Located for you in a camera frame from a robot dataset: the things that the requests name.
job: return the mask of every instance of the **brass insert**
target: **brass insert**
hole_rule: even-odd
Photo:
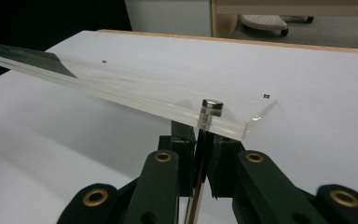
[[[252,162],[262,162],[264,160],[260,154],[254,152],[246,154],[246,159]]]
[[[88,207],[98,206],[106,201],[107,195],[105,189],[92,189],[83,197],[83,204]]]
[[[156,161],[170,161],[172,155],[170,153],[161,152],[155,156]]]
[[[344,206],[358,207],[358,199],[344,190],[332,190],[330,191],[330,197],[336,201],[336,203]]]

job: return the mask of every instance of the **white wall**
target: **white wall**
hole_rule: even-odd
[[[212,36],[209,0],[126,0],[133,31]]]

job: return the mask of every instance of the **wooden edge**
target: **wooden edge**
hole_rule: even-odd
[[[283,48],[291,48],[291,49],[314,49],[314,50],[325,50],[325,51],[335,51],[335,52],[358,53],[358,49],[346,49],[346,48],[325,47],[325,46],[274,43],[274,42],[255,41],[255,40],[239,40],[239,39],[216,38],[216,37],[207,37],[207,36],[167,35],[167,34],[154,34],[154,33],[145,33],[145,32],[133,32],[133,31],[118,31],[118,30],[99,30],[98,32],[113,33],[113,34],[126,34],[126,35],[152,35],[152,36],[183,38],[183,39],[222,41],[222,42],[228,42],[228,43],[239,43],[239,44],[251,44],[251,45],[261,45],[261,46],[283,47]]]

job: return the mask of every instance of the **metal rod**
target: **metal rod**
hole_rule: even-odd
[[[208,170],[209,155],[213,147],[213,133],[207,132],[213,116],[221,116],[223,103],[214,100],[203,100],[199,120],[199,137],[196,147],[196,187],[193,189],[193,197],[188,198],[185,224],[196,224],[199,217],[200,203],[203,187]]]

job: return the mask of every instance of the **clamp jaw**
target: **clamp jaw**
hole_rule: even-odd
[[[173,121],[172,134],[159,138],[139,178],[119,190],[104,184],[82,189],[58,223],[177,223],[179,197],[193,197],[197,184],[195,145],[193,128]],[[326,185],[313,196],[294,186],[267,155],[245,150],[239,141],[213,135],[202,146],[213,196],[233,199],[240,224],[358,223],[353,189]]]

